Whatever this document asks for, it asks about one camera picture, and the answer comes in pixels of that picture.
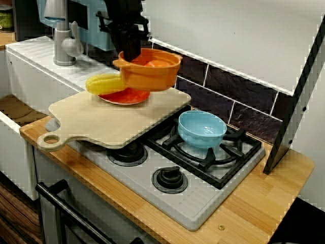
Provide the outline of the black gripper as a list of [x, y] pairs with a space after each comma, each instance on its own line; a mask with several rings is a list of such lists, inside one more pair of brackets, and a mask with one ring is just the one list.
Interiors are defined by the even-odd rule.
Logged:
[[141, 54], [139, 38], [148, 38], [150, 36], [148, 19], [141, 16], [141, 14], [111, 18], [107, 12], [102, 11], [98, 11], [96, 17], [100, 20], [100, 31], [111, 34], [115, 49], [123, 51], [124, 59], [127, 62], [133, 61]]

